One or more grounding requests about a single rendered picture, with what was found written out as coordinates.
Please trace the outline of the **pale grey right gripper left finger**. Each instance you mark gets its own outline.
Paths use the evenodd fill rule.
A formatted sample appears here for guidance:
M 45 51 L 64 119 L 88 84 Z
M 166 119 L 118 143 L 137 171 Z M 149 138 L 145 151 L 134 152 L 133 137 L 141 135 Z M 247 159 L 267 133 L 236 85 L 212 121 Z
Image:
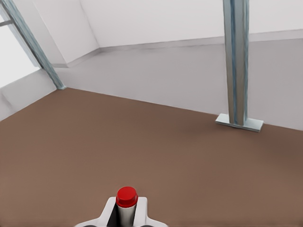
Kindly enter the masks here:
M 77 224 L 77 227 L 118 227 L 116 198 L 110 197 L 98 218 Z

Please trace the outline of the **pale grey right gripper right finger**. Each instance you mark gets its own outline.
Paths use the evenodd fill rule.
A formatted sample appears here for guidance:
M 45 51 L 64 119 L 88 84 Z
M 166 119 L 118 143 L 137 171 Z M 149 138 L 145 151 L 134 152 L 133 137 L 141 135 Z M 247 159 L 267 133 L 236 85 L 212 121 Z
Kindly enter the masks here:
M 147 205 L 146 197 L 138 198 L 133 227 L 169 227 L 165 223 L 149 218 L 147 214 Z

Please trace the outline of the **silver bottle with red cap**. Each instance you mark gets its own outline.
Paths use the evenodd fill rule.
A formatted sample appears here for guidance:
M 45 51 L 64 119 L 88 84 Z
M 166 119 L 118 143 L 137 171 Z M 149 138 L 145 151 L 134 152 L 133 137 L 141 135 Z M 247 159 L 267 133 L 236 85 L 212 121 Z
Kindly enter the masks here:
M 125 186 L 118 190 L 116 205 L 121 227 L 132 227 L 138 202 L 136 189 Z

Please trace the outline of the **silver frame post with foot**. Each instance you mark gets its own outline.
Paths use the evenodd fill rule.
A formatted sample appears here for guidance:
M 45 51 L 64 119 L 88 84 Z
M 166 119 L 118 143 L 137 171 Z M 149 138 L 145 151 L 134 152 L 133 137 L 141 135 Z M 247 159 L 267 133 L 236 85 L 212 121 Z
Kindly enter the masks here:
M 248 117 L 249 0 L 223 0 L 228 113 L 218 124 L 260 132 L 263 121 Z

